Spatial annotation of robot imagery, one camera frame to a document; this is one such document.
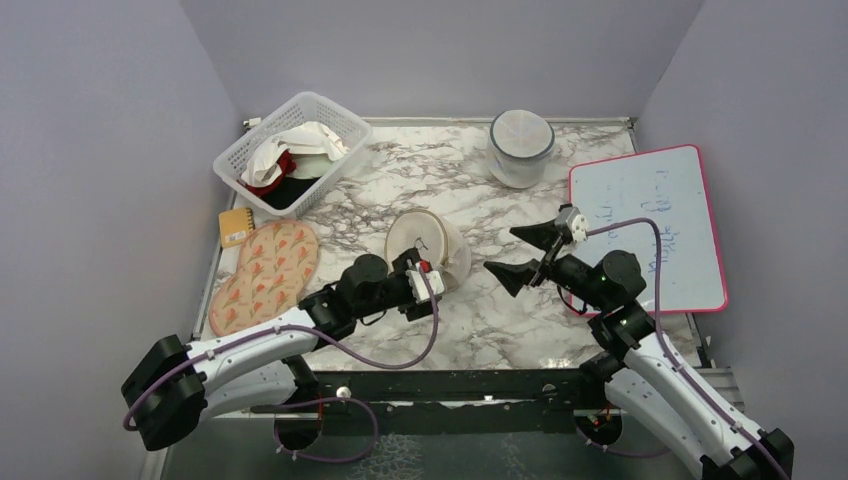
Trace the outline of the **beige-rimmed mesh laundry bag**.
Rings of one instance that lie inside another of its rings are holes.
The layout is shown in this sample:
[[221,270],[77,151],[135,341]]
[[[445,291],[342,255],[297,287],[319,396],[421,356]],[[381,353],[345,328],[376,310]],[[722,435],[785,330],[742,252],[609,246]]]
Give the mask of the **beige-rimmed mesh laundry bag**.
[[458,290],[472,264],[471,249],[456,226],[425,209],[400,214],[390,226],[384,257],[389,262],[416,248],[420,257],[442,274],[448,292]]

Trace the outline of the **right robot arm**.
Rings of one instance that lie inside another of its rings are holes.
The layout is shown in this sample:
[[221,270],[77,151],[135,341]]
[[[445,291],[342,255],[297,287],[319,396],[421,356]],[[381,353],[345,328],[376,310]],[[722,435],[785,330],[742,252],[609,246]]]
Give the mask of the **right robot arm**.
[[612,250],[589,265],[561,249],[586,238],[554,221],[515,227],[511,234],[544,250],[524,264],[485,262],[516,296],[546,281],[596,310],[589,321],[601,354],[581,366],[579,398],[609,401],[661,440],[697,479],[788,479],[794,444],[780,429],[764,430],[685,361],[664,333],[658,313],[638,301],[646,281],[636,256]]

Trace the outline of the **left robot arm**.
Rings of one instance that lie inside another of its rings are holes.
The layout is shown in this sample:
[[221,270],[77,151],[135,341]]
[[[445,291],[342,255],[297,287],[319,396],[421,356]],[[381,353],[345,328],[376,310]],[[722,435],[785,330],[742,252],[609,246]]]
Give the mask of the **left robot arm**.
[[268,321],[208,341],[163,337],[120,388],[128,407],[122,426],[157,451],[225,413],[276,401],[302,410],[315,386],[297,358],[325,346],[341,349],[360,321],[391,309],[410,321],[436,317],[445,290],[442,273],[416,248],[392,263],[365,254],[339,280]]

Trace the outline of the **blue-rimmed mesh laundry bag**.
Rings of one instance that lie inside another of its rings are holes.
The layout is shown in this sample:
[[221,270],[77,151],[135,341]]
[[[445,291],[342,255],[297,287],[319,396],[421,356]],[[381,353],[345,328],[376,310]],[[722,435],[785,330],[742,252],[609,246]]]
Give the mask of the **blue-rimmed mesh laundry bag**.
[[506,110],[490,124],[486,149],[489,172],[502,184],[525,189],[539,183],[552,156],[551,124],[527,110]]

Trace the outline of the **white plastic laundry basket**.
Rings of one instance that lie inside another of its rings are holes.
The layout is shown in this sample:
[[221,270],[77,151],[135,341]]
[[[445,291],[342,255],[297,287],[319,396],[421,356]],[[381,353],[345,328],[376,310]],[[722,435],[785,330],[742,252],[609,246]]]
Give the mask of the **white plastic laundry basket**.
[[[240,175],[255,149],[274,134],[298,127],[307,121],[318,121],[330,128],[349,148],[346,156],[336,161],[285,208],[275,208],[250,193],[240,184]],[[252,127],[221,153],[213,162],[213,172],[233,191],[254,207],[271,216],[296,219],[314,206],[335,186],[336,182],[361,163],[365,147],[371,140],[372,127],[361,117],[333,100],[314,92],[300,92]]]

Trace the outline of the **floral oven mitt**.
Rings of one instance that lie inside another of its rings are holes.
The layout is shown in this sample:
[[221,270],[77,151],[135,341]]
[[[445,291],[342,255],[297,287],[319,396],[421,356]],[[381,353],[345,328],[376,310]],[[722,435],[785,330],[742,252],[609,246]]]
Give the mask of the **floral oven mitt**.
[[282,220],[255,230],[240,247],[234,274],[213,297],[212,332],[237,333],[296,306],[318,259],[319,240],[303,222]]

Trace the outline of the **black garment in basket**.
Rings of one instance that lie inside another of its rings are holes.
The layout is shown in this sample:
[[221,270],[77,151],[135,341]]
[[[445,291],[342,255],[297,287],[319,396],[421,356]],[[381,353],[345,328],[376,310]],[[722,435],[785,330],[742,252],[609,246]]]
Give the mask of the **black garment in basket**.
[[261,199],[275,210],[284,210],[303,196],[317,181],[318,178],[284,177],[274,190],[261,196]]

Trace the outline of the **white cloth in basket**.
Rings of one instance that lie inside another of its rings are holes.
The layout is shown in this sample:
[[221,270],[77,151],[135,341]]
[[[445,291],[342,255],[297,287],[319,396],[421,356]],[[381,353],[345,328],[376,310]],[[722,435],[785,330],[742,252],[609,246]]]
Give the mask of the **white cloth in basket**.
[[248,157],[240,182],[247,180],[247,171],[252,166],[271,165],[284,150],[290,151],[297,165],[296,170],[286,177],[296,179],[320,178],[350,152],[350,148],[328,126],[308,121],[261,141]]

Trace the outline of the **pink-framed whiteboard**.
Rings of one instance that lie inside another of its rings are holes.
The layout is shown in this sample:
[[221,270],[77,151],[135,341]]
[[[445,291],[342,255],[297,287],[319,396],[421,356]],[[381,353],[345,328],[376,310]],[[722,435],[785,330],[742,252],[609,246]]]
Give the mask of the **pink-framed whiteboard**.
[[646,289],[638,300],[663,314],[713,313],[727,282],[700,149],[692,144],[577,165],[569,200],[594,236],[577,258],[594,265],[612,250],[634,254]]

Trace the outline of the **red garment in basket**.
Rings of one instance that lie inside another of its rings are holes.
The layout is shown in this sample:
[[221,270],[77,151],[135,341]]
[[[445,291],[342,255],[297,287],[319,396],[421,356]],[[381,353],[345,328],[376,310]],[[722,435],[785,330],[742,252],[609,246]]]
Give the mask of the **red garment in basket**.
[[266,166],[254,165],[248,171],[247,180],[241,183],[257,197],[262,197],[274,191],[282,180],[297,168],[289,150],[284,150],[277,160]]

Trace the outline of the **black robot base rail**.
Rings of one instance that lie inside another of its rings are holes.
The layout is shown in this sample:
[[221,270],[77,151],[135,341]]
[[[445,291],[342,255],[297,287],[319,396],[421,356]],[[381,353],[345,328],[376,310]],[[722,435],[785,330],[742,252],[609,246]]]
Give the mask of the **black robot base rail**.
[[318,371],[284,402],[252,407],[284,433],[327,436],[583,433],[615,442],[623,415],[578,369]]

